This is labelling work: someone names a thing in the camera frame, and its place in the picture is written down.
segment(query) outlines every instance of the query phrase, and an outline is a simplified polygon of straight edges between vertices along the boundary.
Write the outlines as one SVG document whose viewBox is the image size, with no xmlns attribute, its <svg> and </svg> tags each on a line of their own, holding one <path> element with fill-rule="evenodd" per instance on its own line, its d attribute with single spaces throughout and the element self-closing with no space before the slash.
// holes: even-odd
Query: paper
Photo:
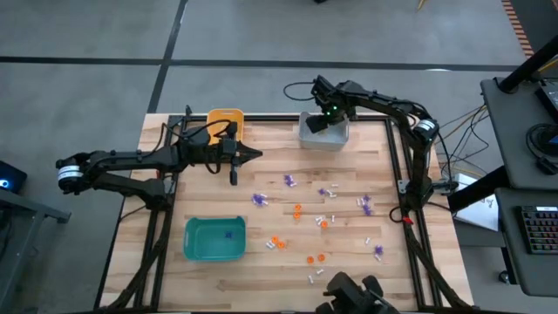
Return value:
<svg viewBox="0 0 558 314">
<path fill-rule="evenodd" d="M 477 180 L 464 174 L 458 174 L 457 181 L 459 182 L 458 190 L 461 190 Z M 498 231 L 498 203 L 496 202 L 496 197 L 490 195 L 483 200 L 469 205 L 467 208 L 461 209 L 457 212 L 455 219 L 485 229 Z"/>
</svg>

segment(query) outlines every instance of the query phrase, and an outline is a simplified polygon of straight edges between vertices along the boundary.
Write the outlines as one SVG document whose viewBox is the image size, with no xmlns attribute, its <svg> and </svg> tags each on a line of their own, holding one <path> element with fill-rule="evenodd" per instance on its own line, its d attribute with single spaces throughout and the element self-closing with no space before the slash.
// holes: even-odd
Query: wooden tabletop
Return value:
<svg viewBox="0 0 558 314">
<path fill-rule="evenodd" d="M 140 149 L 153 149 L 167 118 L 167 114 L 146 116 Z M 322 292 L 338 271 L 357 283 L 374 275 L 384 297 L 398 310 L 416 310 L 403 230 L 388 218 L 398 197 L 384 122 L 351 123 L 349 142 L 337 153 L 301 149 L 297 132 L 296 122 L 245 122 L 244 144 L 262 150 L 263 157 L 239 169 L 236 187 L 228 183 L 227 166 L 220 174 L 210 174 L 205 167 L 188 167 L 180 174 L 160 311 L 313 311 L 330 301 Z M 395 138 L 403 167 L 398 134 Z M 438 179 L 438 160 L 436 154 L 431 156 L 430 176 Z M 292 174 L 298 185 L 287 187 L 284 174 Z M 154 171 L 133 171 L 132 177 L 144 180 L 154 177 Z M 334 183 L 339 187 L 332 188 Z M 319 195 L 319 188 L 335 190 L 337 198 Z M 253 193 L 266 194 L 269 205 L 256 207 Z M 356 199 L 363 195 L 372 198 L 373 216 L 357 207 Z M 440 196 L 432 201 L 447 205 Z M 299 222 L 293 219 L 297 203 L 303 207 Z M 122 215 L 141 205 L 139 199 L 129 198 Z M 182 237 L 188 219 L 238 215 L 246 221 L 248 238 L 240 260 L 193 263 L 184 257 Z M 315 222 L 319 215 L 328 220 L 335 215 L 335 222 L 321 229 Z M 141 210 L 119 225 L 101 305 L 113 301 L 139 267 L 148 218 L 149 211 Z M 450 213 L 427 206 L 425 218 L 436 267 L 459 296 L 472 304 Z M 286 249 L 266 248 L 272 236 L 285 241 Z M 364 244 L 366 237 L 371 239 L 369 245 Z M 384 246 L 381 262 L 372 253 L 377 244 Z M 307 256 L 318 254 L 325 254 L 325 261 L 309 266 Z M 316 275 L 318 269 L 324 269 L 321 276 Z M 421 270 L 427 304 L 432 304 L 422 266 Z M 313 285 L 308 275 L 313 276 Z M 153 275 L 148 278 L 145 303 L 151 296 L 152 280 Z"/>
</svg>

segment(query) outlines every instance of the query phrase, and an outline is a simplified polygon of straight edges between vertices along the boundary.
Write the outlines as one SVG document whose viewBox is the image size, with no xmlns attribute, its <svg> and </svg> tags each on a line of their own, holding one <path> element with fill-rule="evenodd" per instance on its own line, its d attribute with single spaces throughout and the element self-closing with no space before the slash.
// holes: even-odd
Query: gray floor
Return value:
<svg viewBox="0 0 558 314">
<path fill-rule="evenodd" d="M 0 0 L 0 56 L 161 58 L 179 0 L 76 3 Z M 500 0 L 429 1 L 190 0 L 174 58 L 358 61 L 514 65 L 524 57 Z M 134 149 L 158 66 L 0 64 L 0 160 L 30 174 L 24 194 L 72 212 L 49 222 L 25 271 L 16 309 L 86 311 L 97 293 L 122 198 L 111 193 L 62 195 L 56 159 L 94 149 Z M 171 66 L 158 113 L 190 105 L 204 113 L 312 111 L 285 99 L 282 87 L 323 74 L 418 101 L 441 123 L 480 106 L 479 82 L 504 72 L 427 72 Z M 307 89 L 294 88 L 301 97 Z M 471 162 L 501 164 L 490 120 L 477 131 L 491 146 Z M 449 148 L 460 133 L 447 140 Z M 481 147 L 471 140 L 462 155 Z M 461 167 L 479 171 L 467 164 Z M 495 282 L 498 249 L 462 248 L 475 303 L 481 308 L 554 312 L 558 300 L 527 297 Z"/>
</svg>

